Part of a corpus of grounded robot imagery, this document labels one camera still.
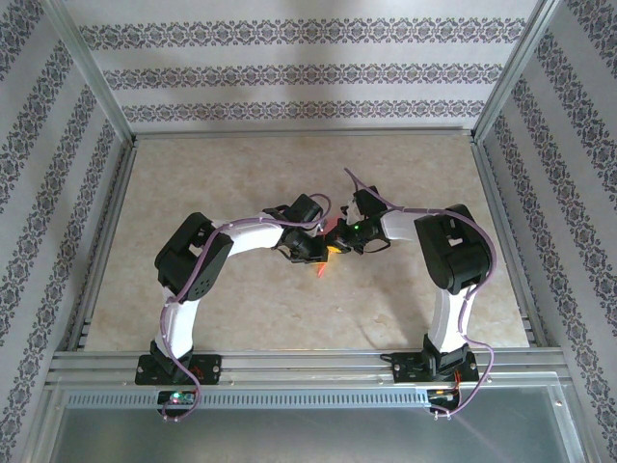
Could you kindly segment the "pink cloth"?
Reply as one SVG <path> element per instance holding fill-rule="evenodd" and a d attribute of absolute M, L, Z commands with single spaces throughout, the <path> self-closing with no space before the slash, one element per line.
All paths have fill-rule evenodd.
<path fill-rule="evenodd" d="M 331 232 L 336 226 L 337 226 L 337 222 L 339 219 L 341 219 L 342 216 L 340 214 L 334 216 L 332 219 L 327 221 L 327 224 L 323 226 L 324 228 L 324 232 L 322 234 L 323 237 L 325 237 L 329 232 Z M 330 253 L 328 250 L 328 258 L 330 258 L 331 256 L 336 255 L 334 253 Z M 324 262 L 323 266 L 317 266 L 317 277 L 318 278 L 322 278 L 325 270 L 326 270 L 326 265 L 327 263 Z"/>

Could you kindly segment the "grey metal sheet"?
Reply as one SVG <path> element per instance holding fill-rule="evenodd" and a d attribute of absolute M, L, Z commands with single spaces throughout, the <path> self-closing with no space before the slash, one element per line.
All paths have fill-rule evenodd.
<path fill-rule="evenodd" d="M 47 401 L 23 463 L 599 463 L 560 386 L 505 384 L 451 419 L 423 407 L 199 408 L 179 423 L 154 409 Z"/>

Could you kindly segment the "aluminium mounting rail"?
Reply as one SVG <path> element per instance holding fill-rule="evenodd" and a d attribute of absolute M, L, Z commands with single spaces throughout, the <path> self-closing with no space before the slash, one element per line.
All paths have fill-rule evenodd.
<path fill-rule="evenodd" d="M 44 386 L 129 388 L 135 385 L 139 352 L 59 352 Z M 223 389 L 367 388 L 393 384 L 393 367 L 377 351 L 272 350 L 223 352 Z M 500 348 L 487 378 L 489 387 L 570 385 L 572 375 L 558 348 Z"/>

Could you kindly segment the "aluminium back rail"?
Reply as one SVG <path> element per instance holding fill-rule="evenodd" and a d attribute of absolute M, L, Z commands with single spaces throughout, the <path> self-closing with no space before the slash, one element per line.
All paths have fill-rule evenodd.
<path fill-rule="evenodd" d="M 296 138 L 296 137 L 365 137 L 365 136 L 454 136 L 471 137 L 470 129 L 457 127 L 427 128 L 336 128 L 336 129 L 283 129 L 283 130 L 223 130 L 223 131 L 168 131 L 141 132 L 136 141 L 179 139 L 235 139 L 235 138 Z"/>

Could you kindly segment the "aluminium right side rail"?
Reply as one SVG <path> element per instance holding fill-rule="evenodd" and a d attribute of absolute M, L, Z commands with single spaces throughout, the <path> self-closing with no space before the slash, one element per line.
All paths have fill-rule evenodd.
<path fill-rule="evenodd" d="M 527 338 L 534 347 L 550 347 L 550 341 L 546 337 L 537 312 L 531 286 L 524 273 L 523 262 L 516 246 L 516 240 L 512 233 L 490 162 L 483 148 L 474 140 L 470 141 L 470 149 L 480 176 L 488 208 L 493 218 L 499 248 L 514 290 L 519 312 L 521 313 L 522 320 L 527 322 L 524 328 Z"/>

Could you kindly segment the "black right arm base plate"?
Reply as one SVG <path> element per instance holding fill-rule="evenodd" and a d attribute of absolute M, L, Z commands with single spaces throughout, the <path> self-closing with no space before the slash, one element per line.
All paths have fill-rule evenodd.
<path fill-rule="evenodd" d="M 463 382 L 479 380 L 473 365 L 475 356 L 468 350 L 433 355 L 428 352 L 401 352 L 391 355 L 395 383 L 454 382 L 458 372 Z"/>

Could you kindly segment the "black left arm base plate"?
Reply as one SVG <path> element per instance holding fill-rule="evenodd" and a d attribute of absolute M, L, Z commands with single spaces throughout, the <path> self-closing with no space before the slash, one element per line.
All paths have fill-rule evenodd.
<path fill-rule="evenodd" d="M 182 358 L 182 364 L 198 380 L 200 385 L 217 385 L 222 371 L 220 355 L 193 354 Z M 135 383 L 140 386 L 189 386 L 195 381 L 171 359 L 163 357 L 159 362 L 152 355 L 139 357 Z"/>

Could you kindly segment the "aluminium left side rail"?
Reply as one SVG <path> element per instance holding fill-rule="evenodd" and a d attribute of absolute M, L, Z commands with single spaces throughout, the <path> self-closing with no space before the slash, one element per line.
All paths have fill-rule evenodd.
<path fill-rule="evenodd" d="M 85 345 L 83 339 L 88 334 L 83 334 L 84 328 L 92 322 L 138 147 L 139 141 L 135 139 L 119 154 L 118 163 L 100 211 L 84 284 L 69 316 L 64 336 L 58 346 L 59 351 L 77 351 Z"/>

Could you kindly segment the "aluminium right frame post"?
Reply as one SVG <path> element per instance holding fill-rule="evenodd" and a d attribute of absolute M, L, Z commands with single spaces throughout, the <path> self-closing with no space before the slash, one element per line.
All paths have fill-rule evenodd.
<path fill-rule="evenodd" d="M 524 26 L 519 41 L 504 65 L 496 86 L 490 93 L 477 122 L 470 132 L 470 139 L 474 144 L 478 145 L 486 138 L 562 1 L 538 0 Z"/>

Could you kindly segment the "aluminium frame post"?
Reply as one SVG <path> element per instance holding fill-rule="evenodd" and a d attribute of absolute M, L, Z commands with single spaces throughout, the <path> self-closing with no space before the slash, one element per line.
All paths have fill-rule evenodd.
<path fill-rule="evenodd" d="M 133 143 L 134 132 L 64 1 L 40 0 L 40 3 L 116 133 L 123 141 Z"/>
<path fill-rule="evenodd" d="M 470 139 L 474 144 L 478 145 L 486 138 L 562 1 L 538 0 L 524 26 L 519 41 L 504 65 L 496 86 L 490 93 L 477 122 L 470 132 Z"/>

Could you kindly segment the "aluminium left frame post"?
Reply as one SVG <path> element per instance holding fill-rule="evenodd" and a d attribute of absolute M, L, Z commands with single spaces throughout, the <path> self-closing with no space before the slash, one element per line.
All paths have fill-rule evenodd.
<path fill-rule="evenodd" d="M 116 133 L 123 141 L 133 143 L 134 132 L 64 1 L 40 0 L 40 3 Z"/>

